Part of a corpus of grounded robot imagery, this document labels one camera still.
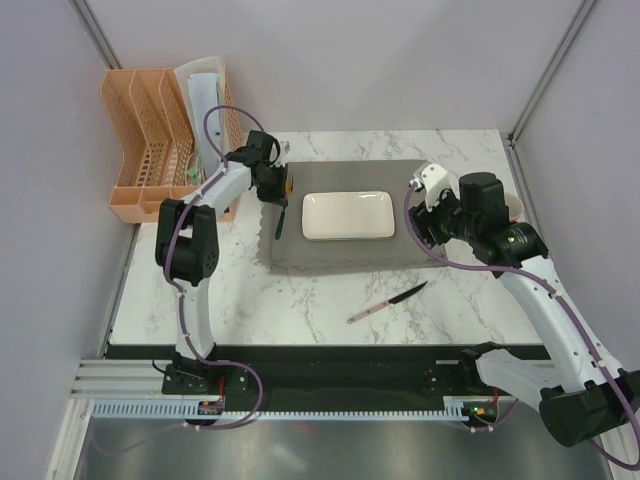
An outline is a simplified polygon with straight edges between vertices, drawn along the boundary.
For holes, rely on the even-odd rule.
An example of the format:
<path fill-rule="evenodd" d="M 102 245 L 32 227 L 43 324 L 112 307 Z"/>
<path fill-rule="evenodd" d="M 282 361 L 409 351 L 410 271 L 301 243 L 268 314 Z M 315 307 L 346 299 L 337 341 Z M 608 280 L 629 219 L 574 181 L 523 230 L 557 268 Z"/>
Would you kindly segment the white rectangular plate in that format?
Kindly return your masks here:
<path fill-rule="evenodd" d="M 307 240 L 378 240 L 395 235 L 391 195 L 383 191 L 309 193 L 302 201 Z"/>

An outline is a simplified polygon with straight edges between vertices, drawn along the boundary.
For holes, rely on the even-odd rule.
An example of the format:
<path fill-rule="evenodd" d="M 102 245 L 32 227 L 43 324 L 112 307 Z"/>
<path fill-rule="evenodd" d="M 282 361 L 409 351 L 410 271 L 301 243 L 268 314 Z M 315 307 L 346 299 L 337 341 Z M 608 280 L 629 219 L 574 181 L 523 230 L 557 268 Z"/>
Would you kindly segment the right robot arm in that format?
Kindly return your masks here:
<path fill-rule="evenodd" d="M 404 200 L 409 234 L 432 259 L 489 272 L 525 312 L 551 361 L 533 366 L 495 343 L 472 348 L 458 368 L 467 392 L 502 390 L 534 409 L 551 436 L 571 447 L 628 425 L 639 430 L 639 373 L 602 345 L 557 275 L 535 228 L 515 222 L 495 174 L 466 174 L 453 190 L 447 171 L 421 167 Z"/>

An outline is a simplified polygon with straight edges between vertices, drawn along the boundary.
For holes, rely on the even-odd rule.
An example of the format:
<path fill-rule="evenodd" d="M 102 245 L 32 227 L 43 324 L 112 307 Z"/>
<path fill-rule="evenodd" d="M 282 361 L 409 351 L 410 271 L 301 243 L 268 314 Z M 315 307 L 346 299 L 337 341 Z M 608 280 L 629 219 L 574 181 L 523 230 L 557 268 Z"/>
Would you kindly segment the grey scalloped placemat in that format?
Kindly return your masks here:
<path fill-rule="evenodd" d="M 258 259 L 273 271 L 295 275 L 373 272 L 436 267 L 411 238 L 404 220 L 408 182 L 423 160 L 291 162 L 293 193 L 280 238 L 281 209 L 264 204 L 258 234 Z M 383 191 L 391 196 L 396 232 L 389 239 L 315 241 L 302 231 L 302 202 L 309 193 Z"/>

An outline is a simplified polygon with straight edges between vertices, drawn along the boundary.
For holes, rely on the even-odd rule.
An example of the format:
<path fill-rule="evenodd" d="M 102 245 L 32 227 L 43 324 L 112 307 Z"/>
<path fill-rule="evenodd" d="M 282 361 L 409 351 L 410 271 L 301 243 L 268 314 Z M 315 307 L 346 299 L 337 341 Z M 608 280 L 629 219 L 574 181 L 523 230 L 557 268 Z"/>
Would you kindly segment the black knife pink handle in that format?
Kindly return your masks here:
<path fill-rule="evenodd" d="M 383 302 L 380 302 L 376 305 L 372 305 L 369 308 L 351 316 L 348 318 L 347 320 L 347 324 L 348 325 L 352 325 L 354 323 L 357 323 L 363 319 L 365 319 L 366 317 L 373 315 L 391 305 L 395 305 L 398 303 L 401 303 L 402 301 L 412 297 L 413 295 L 419 293 L 425 286 L 427 285 L 427 281 L 418 284 L 408 290 L 406 290 L 405 292 L 402 292 L 394 297 L 391 297 Z"/>

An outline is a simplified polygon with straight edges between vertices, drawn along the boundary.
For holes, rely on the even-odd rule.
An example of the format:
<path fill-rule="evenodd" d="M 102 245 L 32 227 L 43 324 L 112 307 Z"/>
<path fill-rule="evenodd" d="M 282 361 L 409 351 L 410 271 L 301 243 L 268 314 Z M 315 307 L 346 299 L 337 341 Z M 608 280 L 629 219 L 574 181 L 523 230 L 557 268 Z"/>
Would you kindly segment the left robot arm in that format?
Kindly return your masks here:
<path fill-rule="evenodd" d="M 178 315 L 176 354 L 193 360 L 185 382 L 208 393 L 219 382 L 219 369 L 207 357 L 215 347 L 209 319 L 209 282 L 219 259 L 218 219 L 244 192 L 254 189 L 264 204 L 288 206 L 293 181 L 278 140 L 263 131 L 249 132 L 246 144 L 228 153 L 212 178 L 187 196 L 161 203 L 155 260 L 174 289 Z"/>

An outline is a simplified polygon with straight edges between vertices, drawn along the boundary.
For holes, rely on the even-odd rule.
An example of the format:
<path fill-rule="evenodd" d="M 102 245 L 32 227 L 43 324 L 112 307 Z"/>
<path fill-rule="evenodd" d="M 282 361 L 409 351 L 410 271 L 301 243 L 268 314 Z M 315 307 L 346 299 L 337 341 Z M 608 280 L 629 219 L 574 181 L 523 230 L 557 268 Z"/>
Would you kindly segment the gold fork green handle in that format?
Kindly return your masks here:
<path fill-rule="evenodd" d="M 288 206 L 285 206 L 285 196 L 284 196 L 284 200 L 282 201 L 282 205 L 281 205 L 281 212 L 278 218 L 278 223 L 276 226 L 276 230 L 275 230 L 275 234 L 274 234 L 274 239 L 275 240 L 279 240 L 282 236 L 282 232 L 284 229 L 284 223 L 285 223 L 285 218 L 286 218 L 286 209 Z"/>

